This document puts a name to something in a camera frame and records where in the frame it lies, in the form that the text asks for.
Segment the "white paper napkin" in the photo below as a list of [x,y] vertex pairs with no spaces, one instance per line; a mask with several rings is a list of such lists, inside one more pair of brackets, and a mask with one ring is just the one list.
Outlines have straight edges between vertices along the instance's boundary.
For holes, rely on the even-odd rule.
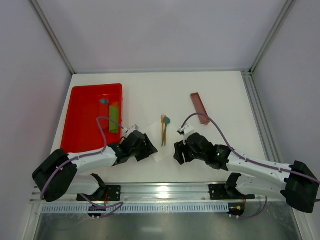
[[166,146],[162,145],[162,124],[159,121],[150,125],[145,133],[153,146],[157,149],[157,153],[152,154],[153,160],[158,163],[167,159],[172,159],[175,153],[174,144],[181,141],[181,136],[177,132],[178,127],[174,123],[170,123],[166,131]]

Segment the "teal plastic spoon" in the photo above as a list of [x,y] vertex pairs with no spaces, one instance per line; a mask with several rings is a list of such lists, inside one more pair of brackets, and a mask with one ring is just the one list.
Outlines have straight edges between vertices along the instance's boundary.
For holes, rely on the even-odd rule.
[[161,146],[166,146],[166,142],[167,142],[167,128],[168,125],[171,123],[171,120],[169,117],[167,117],[166,115],[163,118],[163,135],[162,135],[162,144]]

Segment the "orange plastic fork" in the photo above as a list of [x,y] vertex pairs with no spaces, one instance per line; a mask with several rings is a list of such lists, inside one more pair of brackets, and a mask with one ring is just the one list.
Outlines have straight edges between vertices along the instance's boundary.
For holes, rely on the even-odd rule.
[[161,115],[161,146],[163,146],[165,142],[165,117],[165,114]]

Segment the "brown utensil case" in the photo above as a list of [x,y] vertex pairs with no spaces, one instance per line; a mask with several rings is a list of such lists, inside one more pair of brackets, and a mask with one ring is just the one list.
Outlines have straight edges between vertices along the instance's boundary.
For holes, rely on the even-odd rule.
[[205,117],[205,115],[207,116],[207,111],[205,109],[205,106],[201,100],[201,97],[199,95],[198,92],[196,93],[191,93],[190,94],[190,98],[192,100],[193,106],[195,108],[196,113],[198,113],[198,118],[199,121],[202,125],[208,125],[210,123],[210,121],[208,120],[207,117]]

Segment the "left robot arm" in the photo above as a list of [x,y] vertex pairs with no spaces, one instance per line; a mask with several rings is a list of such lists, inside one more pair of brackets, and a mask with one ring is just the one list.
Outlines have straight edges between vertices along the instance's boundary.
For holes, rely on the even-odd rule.
[[139,162],[157,152],[147,134],[134,130],[121,143],[92,151],[66,153],[57,149],[33,172],[32,179],[41,192],[41,200],[48,203],[66,194],[76,194],[79,201],[103,201],[108,186],[98,174],[83,173],[124,164],[130,158]]

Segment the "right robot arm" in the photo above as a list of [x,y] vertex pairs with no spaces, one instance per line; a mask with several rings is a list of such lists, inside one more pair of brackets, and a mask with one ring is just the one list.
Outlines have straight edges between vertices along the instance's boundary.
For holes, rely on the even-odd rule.
[[320,182],[303,162],[280,164],[250,159],[226,145],[212,144],[199,133],[176,142],[174,150],[173,157],[180,165],[201,160],[215,170],[231,172],[225,188],[233,198],[260,195],[283,200],[303,213],[314,210]]

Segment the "green rolled napkin bundle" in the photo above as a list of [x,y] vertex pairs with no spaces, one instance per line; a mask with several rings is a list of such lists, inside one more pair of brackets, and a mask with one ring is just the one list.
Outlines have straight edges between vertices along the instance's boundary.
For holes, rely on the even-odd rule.
[[113,102],[109,105],[109,132],[118,134],[119,132],[119,102]]

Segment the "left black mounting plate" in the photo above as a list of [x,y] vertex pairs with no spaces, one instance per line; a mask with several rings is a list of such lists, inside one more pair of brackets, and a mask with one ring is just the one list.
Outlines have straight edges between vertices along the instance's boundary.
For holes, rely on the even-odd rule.
[[118,202],[121,200],[121,186],[107,185],[105,190],[105,200],[107,202]]

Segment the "black mounting plate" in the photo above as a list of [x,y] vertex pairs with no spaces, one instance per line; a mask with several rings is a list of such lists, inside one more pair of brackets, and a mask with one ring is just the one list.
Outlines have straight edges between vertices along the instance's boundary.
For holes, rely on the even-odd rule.
[[118,202],[121,200],[121,186],[107,185],[105,190],[105,200],[107,202]]
[[253,200],[255,195],[248,194],[229,194],[225,189],[224,183],[215,183],[208,185],[208,192],[211,200]]

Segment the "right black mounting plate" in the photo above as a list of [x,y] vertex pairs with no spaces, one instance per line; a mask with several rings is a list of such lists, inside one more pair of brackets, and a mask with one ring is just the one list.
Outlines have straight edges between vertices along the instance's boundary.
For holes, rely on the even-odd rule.
[[208,192],[211,200],[253,200],[255,195],[248,194],[229,194],[225,189],[224,183],[215,183],[208,185]]

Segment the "red plastic tray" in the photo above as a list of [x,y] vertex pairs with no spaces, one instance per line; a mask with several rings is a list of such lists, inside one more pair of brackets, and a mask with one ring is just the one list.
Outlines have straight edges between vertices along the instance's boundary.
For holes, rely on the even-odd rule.
[[[105,105],[100,99],[108,99]],[[119,124],[122,123],[123,86],[120,83],[76,86],[72,88],[64,123],[60,147],[67,153],[87,152],[102,148],[104,139],[97,118],[108,144],[121,140],[122,129],[118,134],[109,132],[109,107],[119,102]]]

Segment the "teal spoon in tray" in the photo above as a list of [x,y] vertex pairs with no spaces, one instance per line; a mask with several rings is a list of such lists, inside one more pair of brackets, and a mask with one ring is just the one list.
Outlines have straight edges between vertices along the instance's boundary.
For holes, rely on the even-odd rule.
[[109,104],[109,100],[107,98],[101,98],[99,100],[100,103],[104,104],[104,105],[108,105]]

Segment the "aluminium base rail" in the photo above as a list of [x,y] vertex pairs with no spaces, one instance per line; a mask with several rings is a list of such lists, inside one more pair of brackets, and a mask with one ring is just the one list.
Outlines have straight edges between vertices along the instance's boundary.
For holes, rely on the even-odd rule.
[[92,202],[103,202],[106,198],[107,185],[120,185],[119,202],[155,202],[155,201],[206,201],[211,200],[209,184],[225,184],[224,182],[178,182],[178,183],[104,183],[92,176],[74,180],[69,188],[62,184],[50,189],[41,198],[41,190],[35,186],[30,199],[31,203],[48,200],[49,203],[84,202],[80,195],[84,194]]

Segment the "right side aluminium rail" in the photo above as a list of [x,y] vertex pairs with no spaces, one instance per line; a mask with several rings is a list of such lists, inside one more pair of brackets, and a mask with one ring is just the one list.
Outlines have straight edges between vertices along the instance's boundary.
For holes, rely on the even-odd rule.
[[250,71],[246,69],[241,71],[241,75],[250,102],[264,155],[269,161],[281,163],[282,159],[279,155],[271,127],[268,123],[267,115],[263,108],[254,77]]

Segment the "left aluminium frame post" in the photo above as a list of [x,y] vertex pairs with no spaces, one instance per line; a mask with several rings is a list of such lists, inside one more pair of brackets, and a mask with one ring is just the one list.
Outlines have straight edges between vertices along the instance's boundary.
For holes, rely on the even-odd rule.
[[46,31],[48,37],[50,38],[53,46],[57,50],[58,54],[60,55],[64,65],[68,69],[71,75],[76,74],[76,71],[74,70],[70,60],[68,59],[60,41],[58,40],[53,28],[51,27],[44,11],[42,10],[39,2],[37,0],[29,0],[28,1],[30,6],[32,7],[35,15],[39,19],[40,23],[42,24],[44,30]]

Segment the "aluminium frame post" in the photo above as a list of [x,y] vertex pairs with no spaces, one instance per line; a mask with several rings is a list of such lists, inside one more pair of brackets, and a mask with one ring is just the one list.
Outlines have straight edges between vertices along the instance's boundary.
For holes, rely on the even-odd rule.
[[259,49],[250,69],[249,72],[252,75],[255,70],[258,68],[260,62],[264,58],[265,54],[267,53],[268,49],[272,45],[273,41],[276,39],[278,33],[280,32],[285,20],[287,19],[288,15],[290,14],[291,10],[293,9],[296,0],[286,0],[283,6],[280,9],[277,17],[275,18],[271,29],[269,30],[265,40],[262,43],[261,48]]
[[51,27],[44,11],[42,10],[39,2],[37,0],[29,0],[28,1],[30,6],[32,7],[35,15],[39,19],[40,23],[42,24],[44,30],[46,31],[48,37],[50,38],[53,46],[57,50],[58,54],[60,55],[64,65],[68,69],[71,75],[76,74],[76,71],[74,70],[70,60],[68,59],[60,41],[58,40],[53,28]]

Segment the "right aluminium frame post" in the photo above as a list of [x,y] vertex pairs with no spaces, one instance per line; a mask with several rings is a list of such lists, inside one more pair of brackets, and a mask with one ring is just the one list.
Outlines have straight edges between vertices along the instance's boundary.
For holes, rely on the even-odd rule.
[[265,54],[267,53],[268,49],[272,45],[273,41],[276,39],[278,33],[280,32],[285,20],[287,19],[288,15],[290,14],[291,10],[293,9],[296,0],[286,0],[283,6],[280,9],[277,17],[275,18],[271,29],[269,30],[265,40],[262,43],[261,48],[259,49],[250,69],[249,72],[252,75],[255,70],[258,68],[260,62],[264,58]]

